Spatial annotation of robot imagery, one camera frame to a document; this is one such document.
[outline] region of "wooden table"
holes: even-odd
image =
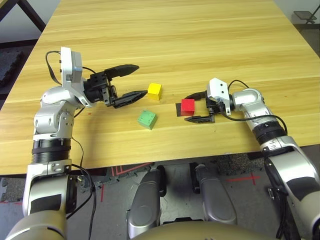
[[[61,0],[0,112],[0,174],[26,172],[34,115],[42,94],[55,86],[45,53],[61,46],[81,52],[83,65],[96,71],[139,65],[114,80],[120,95],[151,82],[163,87],[160,101],[144,97],[119,109],[100,103],[76,118],[73,136],[83,145],[86,168],[258,151],[245,122],[176,117],[175,103],[205,90],[213,77],[260,90],[300,146],[320,142],[320,61],[273,1]],[[59,76],[58,60],[49,58]],[[158,116],[151,131],[137,123],[145,109]],[[204,101],[197,102],[196,115],[207,113]],[[73,162],[80,157],[73,143]]]

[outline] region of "black cable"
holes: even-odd
[[[75,140],[74,137],[72,137],[72,139],[73,139],[76,143],[78,143],[79,146],[80,146],[80,148],[81,148],[82,156],[81,156],[81,161],[80,161],[80,167],[82,167],[82,161],[83,161],[83,159],[84,159],[84,149],[83,149],[83,147],[82,147],[82,145],[81,145],[80,142],[78,142],[77,140]]]
[[[56,53],[56,54],[60,54],[60,51],[48,51],[46,54],[45,54],[45,62],[46,62],[46,65],[48,66],[48,69],[49,69],[49,74],[50,74],[50,77],[52,78],[52,80],[56,83],[56,84],[59,84],[61,85],[61,83],[57,80],[56,76],[55,76],[55,73],[54,71],[52,70],[49,62],[48,62],[48,55],[49,54],[52,54],[52,53]]]
[[[95,212],[96,212],[96,207],[97,207],[97,193],[96,193],[96,187],[95,184],[93,183],[92,180],[92,176],[91,174],[83,167],[78,166],[76,164],[72,164],[73,167],[76,167],[82,171],[84,171],[87,176],[88,176],[88,180],[89,180],[89,185],[90,185],[90,195],[89,197],[79,206],[77,207],[72,213],[70,213],[66,219],[69,219],[70,217],[72,217],[77,211],[79,211],[91,198],[91,196],[93,195],[93,206],[92,206],[92,212],[91,212],[91,218],[90,218],[90,224],[89,224],[89,234],[88,234],[88,240],[90,240],[91,238],[91,233],[92,233],[92,225],[93,225],[93,220],[94,220],[94,216],[95,216]]]
[[[78,112],[76,113],[76,115],[74,115],[73,118],[75,119],[84,109],[85,109],[85,108],[81,108],[80,111],[78,111]]]
[[[284,128],[284,131],[285,131],[285,134],[288,135],[288,129],[287,129],[287,125],[286,125],[285,121],[283,121],[282,118],[279,117],[279,116],[277,116],[277,115],[268,114],[268,115],[254,116],[254,117],[248,117],[248,118],[233,118],[233,117],[230,117],[230,116],[228,116],[228,115],[225,114],[225,112],[224,112],[224,110],[223,110],[223,108],[222,108],[222,106],[221,106],[220,104],[218,105],[218,108],[219,108],[221,114],[222,114],[225,118],[227,118],[227,119],[229,119],[229,120],[232,120],[232,121],[245,122],[245,121],[254,120],[254,119],[261,119],[261,118],[264,118],[264,117],[274,117],[274,118],[277,118],[277,119],[279,119],[279,120],[281,121],[281,123],[282,123],[282,125],[283,125],[283,128]]]
[[[86,67],[86,66],[83,66],[82,68],[83,68],[83,69],[87,69],[87,70],[89,70],[89,71],[93,72],[94,74],[96,74],[96,72],[95,72],[95,71],[93,71],[91,68],[88,68],[88,67]]]
[[[240,81],[240,80],[237,80],[237,79],[236,79],[236,80],[233,80],[232,82],[230,82],[230,84],[228,85],[228,90],[230,89],[231,85],[232,85],[234,82],[242,83],[243,85],[246,86],[247,89],[250,88],[250,87],[249,87],[247,84],[245,84],[243,81]]]
[[[285,230],[285,223],[287,219],[287,209],[288,209],[288,202],[287,202],[287,197],[284,195],[282,196],[282,216],[281,216],[281,221],[278,230],[276,231],[275,238],[281,239],[282,235],[284,234]]]

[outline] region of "floor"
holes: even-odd
[[[303,30],[301,34],[320,56],[320,31],[316,29]],[[23,51],[28,54],[31,49],[32,46],[27,46]],[[10,50],[13,49],[0,49],[0,54],[1,51]],[[14,81],[5,89],[0,89],[0,94],[10,91],[13,83]],[[316,166],[320,166],[318,145],[304,147],[303,150],[315,162]],[[238,224],[250,230],[274,237],[279,225],[279,216],[274,202],[268,195],[267,188],[270,186],[270,182],[263,168],[260,167],[261,162],[250,161],[241,155],[233,157],[238,158],[237,162],[242,163],[242,165],[235,166],[237,170],[232,171],[227,169],[227,165],[221,166],[220,172],[221,181],[236,209]],[[182,159],[161,163],[166,169],[169,181],[167,194],[161,198],[161,222],[172,221],[177,217],[204,218],[201,195],[192,192],[188,163],[196,161],[210,164],[213,160],[214,158],[212,157],[209,159]],[[145,171],[140,171],[127,177],[115,178],[105,183],[103,188],[97,190],[97,209],[91,239],[126,239],[126,211],[131,206],[137,185],[144,174]],[[250,179],[252,175],[255,177],[254,181]],[[3,196],[0,201],[0,240],[5,239],[10,229],[23,217],[20,199],[23,188],[23,179],[1,179],[0,196],[2,194]],[[87,195],[88,192],[83,192],[83,188],[79,187],[77,203],[81,203]],[[68,239],[76,240],[87,237],[91,208],[92,203],[90,202],[68,220]],[[308,236],[304,234],[304,227],[300,223],[297,224],[301,233],[308,239]]]

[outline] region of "green cube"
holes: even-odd
[[[157,115],[151,111],[143,110],[138,118],[138,123],[147,128],[152,129],[157,121]]]

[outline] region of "white wall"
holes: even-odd
[[[309,11],[313,13],[320,4],[320,0],[273,0],[286,17],[293,24],[304,24],[305,20],[300,20],[295,14],[294,11]],[[320,9],[314,15],[317,19],[315,23],[320,23]]]
[[[48,23],[60,0],[28,0],[44,23]],[[16,4],[0,22],[0,43],[38,39],[39,29]]]

